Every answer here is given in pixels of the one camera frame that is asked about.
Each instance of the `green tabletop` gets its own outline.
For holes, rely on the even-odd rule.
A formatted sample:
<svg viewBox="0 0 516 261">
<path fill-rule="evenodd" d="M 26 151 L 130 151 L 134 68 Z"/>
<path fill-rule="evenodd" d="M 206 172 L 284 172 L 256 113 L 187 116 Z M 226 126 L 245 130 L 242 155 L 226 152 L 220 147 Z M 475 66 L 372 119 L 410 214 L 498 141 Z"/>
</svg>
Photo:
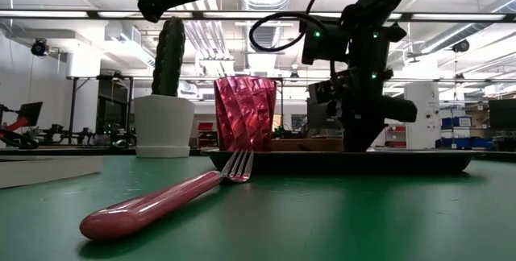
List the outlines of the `green tabletop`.
<svg viewBox="0 0 516 261">
<path fill-rule="evenodd" d="M 0 260 L 516 260 L 516 166 L 487 161 L 461 176 L 253 176 L 121 242 L 79 232 L 94 210 L 212 168 L 107 156 L 102 174 L 2 189 Z"/>
</svg>

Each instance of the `green table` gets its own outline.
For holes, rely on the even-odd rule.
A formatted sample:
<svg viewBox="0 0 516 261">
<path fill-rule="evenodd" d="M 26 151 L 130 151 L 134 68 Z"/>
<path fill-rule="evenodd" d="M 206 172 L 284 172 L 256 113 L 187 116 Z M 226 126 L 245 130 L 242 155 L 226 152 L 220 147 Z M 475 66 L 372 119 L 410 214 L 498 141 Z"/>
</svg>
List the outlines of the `green table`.
<svg viewBox="0 0 516 261">
<path fill-rule="evenodd" d="M 0 260 L 516 260 L 516 166 L 478 160 L 462 176 L 254 176 L 122 242 L 78 230 L 94 210 L 212 168 L 107 156 L 100 175 L 0 190 Z"/>
</svg>

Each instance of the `fork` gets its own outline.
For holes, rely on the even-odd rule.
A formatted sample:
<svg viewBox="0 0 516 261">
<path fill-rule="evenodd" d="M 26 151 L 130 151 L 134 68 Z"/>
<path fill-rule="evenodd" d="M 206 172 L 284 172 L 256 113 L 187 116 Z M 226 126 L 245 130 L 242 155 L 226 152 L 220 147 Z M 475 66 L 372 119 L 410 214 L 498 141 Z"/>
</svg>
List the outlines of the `fork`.
<svg viewBox="0 0 516 261">
<path fill-rule="evenodd" d="M 79 229 L 94 241 L 112 241 L 134 234 L 223 180 L 234 183 L 249 181 L 253 156 L 252 151 L 250 154 L 236 151 L 222 172 L 207 172 L 180 184 L 111 205 L 85 217 Z"/>
</svg>

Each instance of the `ceiling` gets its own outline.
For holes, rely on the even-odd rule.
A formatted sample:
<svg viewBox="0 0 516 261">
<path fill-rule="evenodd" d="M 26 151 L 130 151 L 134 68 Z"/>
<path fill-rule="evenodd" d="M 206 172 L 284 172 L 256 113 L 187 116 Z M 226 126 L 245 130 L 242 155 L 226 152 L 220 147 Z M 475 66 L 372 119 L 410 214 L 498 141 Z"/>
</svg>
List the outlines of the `ceiling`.
<svg viewBox="0 0 516 261">
<path fill-rule="evenodd" d="M 215 0 L 220 10 L 242 10 L 240 0 Z M 497 0 L 403 0 L 398 6 L 398 12 L 490 12 L 486 10 Z M 289 10 L 305 10 L 309 0 L 289 0 Z M 346 5 L 352 4 L 356 0 L 317 0 L 312 10 L 316 11 L 335 11 L 339 12 Z M 41 10 L 137 10 L 136 0 L 0 0 L 0 9 L 41 9 Z M 222 21 L 223 37 L 227 42 L 230 54 L 235 59 L 235 71 L 240 71 L 248 66 L 248 57 L 245 52 L 246 47 L 246 28 L 237 27 L 236 21 Z M 89 31 L 95 28 L 104 27 L 107 21 L 94 20 L 15 20 L 16 27 L 24 29 L 65 29 L 73 30 L 89 38 Z M 155 52 L 156 37 L 163 23 L 149 23 L 145 21 L 124 21 L 124 25 L 135 26 L 142 32 L 142 45 Z M 396 73 L 401 73 L 403 68 L 411 65 L 412 60 L 407 56 L 411 52 L 411 47 L 417 48 L 419 44 L 435 38 L 437 35 L 454 27 L 456 23 L 401 23 L 402 27 L 409 32 L 400 43 L 391 45 L 389 56 L 389 66 Z M 460 72 L 465 68 L 481 66 L 493 59 L 506 56 L 514 52 L 516 46 L 516 24 L 499 23 L 484 29 L 468 37 L 471 44 L 470 50 L 464 54 L 459 54 L 457 61 L 453 52 L 441 50 L 429 56 L 418 58 L 418 60 L 435 60 L 438 63 L 439 71 L 447 77 L 453 72 Z M 298 24 L 292 23 L 291 27 L 284 27 L 279 44 L 286 44 L 298 36 Z M 125 73 L 145 76 L 148 73 L 146 65 L 131 53 L 112 48 L 110 43 L 99 43 L 105 49 L 102 60 L 103 68 L 116 68 Z M 195 62 L 196 50 L 192 43 L 187 40 L 185 45 L 185 64 Z M 276 69 L 285 70 L 290 73 L 292 64 L 298 64 L 299 70 L 303 71 L 300 75 L 308 77 L 327 77 L 328 63 L 326 61 L 316 61 L 312 66 L 307 67 L 301 63 L 302 43 L 283 51 L 277 56 L 275 61 Z M 516 68 L 516 60 L 508 57 L 503 64 L 492 64 L 484 72 L 485 77 L 492 77 L 495 73 L 508 73 Z"/>
</svg>

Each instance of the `dark tray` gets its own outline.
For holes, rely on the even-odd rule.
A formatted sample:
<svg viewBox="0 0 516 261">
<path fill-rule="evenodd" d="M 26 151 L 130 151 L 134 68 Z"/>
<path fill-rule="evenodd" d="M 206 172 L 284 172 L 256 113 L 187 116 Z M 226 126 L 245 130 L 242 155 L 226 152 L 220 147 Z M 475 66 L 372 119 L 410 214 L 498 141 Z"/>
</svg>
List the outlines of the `dark tray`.
<svg viewBox="0 0 516 261">
<path fill-rule="evenodd" d="M 211 151 L 208 155 L 222 170 L 233 152 Z M 370 152 L 255 152 L 255 173 L 458 173 L 477 151 L 370 151 Z"/>
</svg>

